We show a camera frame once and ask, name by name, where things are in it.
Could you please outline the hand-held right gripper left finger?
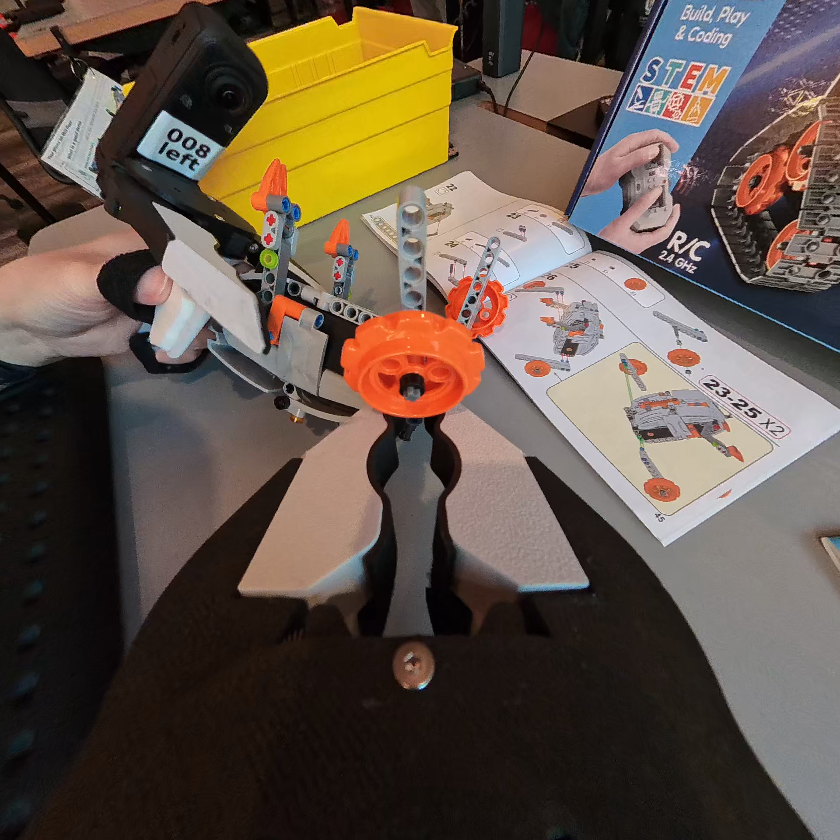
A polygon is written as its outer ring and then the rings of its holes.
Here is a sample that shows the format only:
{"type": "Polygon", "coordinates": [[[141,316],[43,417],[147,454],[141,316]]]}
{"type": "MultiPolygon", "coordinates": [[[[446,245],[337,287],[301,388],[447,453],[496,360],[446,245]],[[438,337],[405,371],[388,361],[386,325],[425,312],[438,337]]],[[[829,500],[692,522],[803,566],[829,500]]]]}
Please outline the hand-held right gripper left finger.
{"type": "Polygon", "coordinates": [[[303,457],[238,584],[245,597],[332,604],[382,634],[396,576],[384,486],[398,467],[393,423],[357,412],[303,457]]]}

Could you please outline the grey orange building-block robot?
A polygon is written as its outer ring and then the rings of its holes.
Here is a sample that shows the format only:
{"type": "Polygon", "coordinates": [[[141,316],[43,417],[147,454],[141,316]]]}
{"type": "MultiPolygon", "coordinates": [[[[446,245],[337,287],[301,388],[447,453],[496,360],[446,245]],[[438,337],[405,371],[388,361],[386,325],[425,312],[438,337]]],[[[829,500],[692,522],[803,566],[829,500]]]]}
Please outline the grey orange building-block robot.
{"type": "Polygon", "coordinates": [[[214,339],[207,348],[240,379],[274,395],[276,407],[294,422],[307,415],[344,422],[363,402],[343,378],[343,344],[375,317],[350,300],[359,260],[350,224],[341,219],[324,246],[332,274],[323,288],[292,263],[301,209],[289,197],[287,168],[278,159],[269,164],[250,202],[263,215],[263,227],[259,244],[249,247],[249,271],[239,267],[237,273],[255,293],[266,350],[250,350],[215,322],[209,326],[214,339]]]}

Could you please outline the black perforated chair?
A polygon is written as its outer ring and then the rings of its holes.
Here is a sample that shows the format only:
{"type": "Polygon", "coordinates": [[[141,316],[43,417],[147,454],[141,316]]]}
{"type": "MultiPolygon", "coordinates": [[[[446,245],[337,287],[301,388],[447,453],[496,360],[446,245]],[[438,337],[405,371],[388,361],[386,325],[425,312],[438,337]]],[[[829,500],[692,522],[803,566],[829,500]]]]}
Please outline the black perforated chair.
{"type": "Polygon", "coordinates": [[[99,360],[1,405],[1,829],[18,837],[87,737],[123,649],[99,360]]]}

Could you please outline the person's left hand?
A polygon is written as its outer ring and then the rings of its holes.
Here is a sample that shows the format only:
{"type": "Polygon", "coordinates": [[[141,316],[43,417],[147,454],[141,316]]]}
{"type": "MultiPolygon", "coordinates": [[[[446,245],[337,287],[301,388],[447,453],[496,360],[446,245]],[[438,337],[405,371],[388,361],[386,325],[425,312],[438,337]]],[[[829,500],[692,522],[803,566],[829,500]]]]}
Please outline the person's left hand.
{"type": "Polygon", "coordinates": [[[140,323],[100,293],[102,267],[144,249],[131,229],[27,255],[1,269],[2,387],[66,358],[107,358],[130,350],[140,323]]]}

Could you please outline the dark grey box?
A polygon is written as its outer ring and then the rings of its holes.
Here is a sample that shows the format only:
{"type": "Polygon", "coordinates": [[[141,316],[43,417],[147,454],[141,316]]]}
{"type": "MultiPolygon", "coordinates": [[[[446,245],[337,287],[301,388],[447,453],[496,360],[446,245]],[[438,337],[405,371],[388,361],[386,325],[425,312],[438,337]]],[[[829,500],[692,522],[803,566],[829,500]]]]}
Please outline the dark grey box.
{"type": "Polygon", "coordinates": [[[502,78],[519,71],[525,1],[484,1],[482,73],[502,78]]]}

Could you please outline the white instruction booklet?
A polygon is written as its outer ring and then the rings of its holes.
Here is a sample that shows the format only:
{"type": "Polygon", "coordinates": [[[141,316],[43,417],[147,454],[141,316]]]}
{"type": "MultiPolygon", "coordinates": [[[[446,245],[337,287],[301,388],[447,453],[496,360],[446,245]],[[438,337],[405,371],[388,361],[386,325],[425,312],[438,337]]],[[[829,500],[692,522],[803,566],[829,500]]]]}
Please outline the white instruction booklet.
{"type": "Polygon", "coordinates": [[[445,297],[491,238],[505,320],[480,339],[664,546],[838,433],[838,408],[730,341],[559,211],[462,172],[425,192],[445,297]]]}

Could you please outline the blue toy kit box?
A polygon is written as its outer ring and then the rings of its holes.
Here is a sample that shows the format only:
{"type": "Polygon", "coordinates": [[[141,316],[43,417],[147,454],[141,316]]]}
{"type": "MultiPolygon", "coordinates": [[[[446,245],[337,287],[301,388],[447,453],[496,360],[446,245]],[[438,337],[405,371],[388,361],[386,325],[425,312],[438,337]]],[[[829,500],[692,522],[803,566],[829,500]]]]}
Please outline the blue toy kit box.
{"type": "Polygon", "coordinates": [[[573,225],[838,350],[837,1],[657,2],[573,225]]]}

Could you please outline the white printed card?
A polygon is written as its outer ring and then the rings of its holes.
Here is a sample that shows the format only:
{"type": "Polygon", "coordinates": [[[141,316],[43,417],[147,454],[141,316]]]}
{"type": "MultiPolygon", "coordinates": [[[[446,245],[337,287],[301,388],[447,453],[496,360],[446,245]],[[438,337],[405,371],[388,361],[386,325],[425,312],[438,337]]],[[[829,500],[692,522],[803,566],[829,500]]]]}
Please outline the white printed card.
{"type": "Polygon", "coordinates": [[[101,198],[96,149],[124,99],[118,82],[89,68],[73,102],[50,135],[40,160],[101,198]]]}

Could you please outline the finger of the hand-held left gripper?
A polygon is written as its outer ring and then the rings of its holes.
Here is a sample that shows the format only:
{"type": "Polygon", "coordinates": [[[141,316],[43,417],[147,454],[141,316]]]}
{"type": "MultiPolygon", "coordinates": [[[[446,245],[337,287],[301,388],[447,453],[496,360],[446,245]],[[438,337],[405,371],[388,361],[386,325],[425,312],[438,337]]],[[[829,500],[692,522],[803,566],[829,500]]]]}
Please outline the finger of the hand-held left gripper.
{"type": "Polygon", "coordinates": [[[266,338],[258,300],[218,254],[215,237],[166,206],[153,207],[174,236],[161,260],[172,289],[155,310],[153,345],[167,354],[183,354],[207,321],[215,319],[245,346],[262,353],[266,338]]]}

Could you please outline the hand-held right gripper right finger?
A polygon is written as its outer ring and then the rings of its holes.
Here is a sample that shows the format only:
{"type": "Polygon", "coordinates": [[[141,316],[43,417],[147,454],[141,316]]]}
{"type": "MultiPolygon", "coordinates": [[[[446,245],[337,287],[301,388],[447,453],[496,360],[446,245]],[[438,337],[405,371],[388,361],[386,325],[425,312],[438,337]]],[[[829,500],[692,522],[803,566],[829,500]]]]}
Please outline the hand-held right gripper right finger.
{"type": "Polygon", "coordinates": [[[437,501],[426,588],[436,634],[469,634],[492,606],[589,586],[522,451],[469,410],[430,417],[437,501]]]}

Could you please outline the yellow plastic bin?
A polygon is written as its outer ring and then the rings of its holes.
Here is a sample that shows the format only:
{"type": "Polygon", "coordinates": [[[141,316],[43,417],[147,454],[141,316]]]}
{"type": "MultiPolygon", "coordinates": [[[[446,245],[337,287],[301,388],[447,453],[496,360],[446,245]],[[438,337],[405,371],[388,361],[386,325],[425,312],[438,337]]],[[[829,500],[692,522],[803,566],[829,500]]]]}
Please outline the yellow plastic bin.
{"type": "Polygon", "coordinates": [[[251,196],[270,162],[287,167],[302,223],[448,159],[456,27],[357,6],[249,43],[267,97],[200,186],[257,227],[251,196]]]}

